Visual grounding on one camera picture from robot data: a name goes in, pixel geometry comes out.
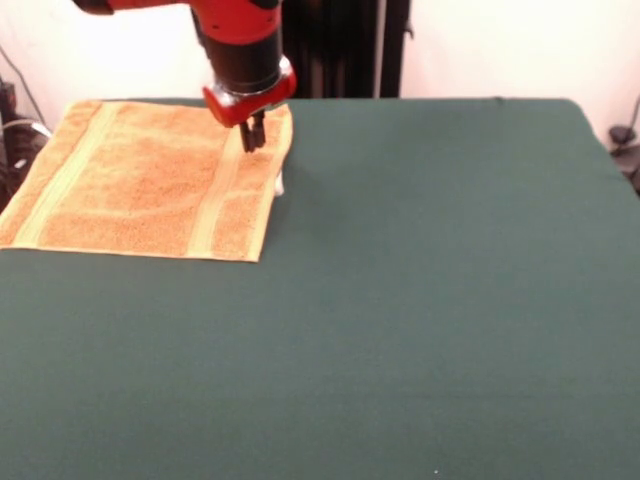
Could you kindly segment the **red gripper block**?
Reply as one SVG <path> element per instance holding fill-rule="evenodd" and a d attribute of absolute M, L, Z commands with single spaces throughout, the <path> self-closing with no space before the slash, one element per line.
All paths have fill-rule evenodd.
<path fill-rule="evenodd" d="M 265 144 L 265 113 L 259 112 L 289 99 L 296 90 L 297 79 L 291 62 L 282 57 L 273 86 L 255 93 L 234 93 L 220 83 L 203 88 L 205 103 L 215 119 L 226 128 L 239 125 L 245 152 L 253 152 Z M 253 128 L 248 120 L 253 115 Z"/>

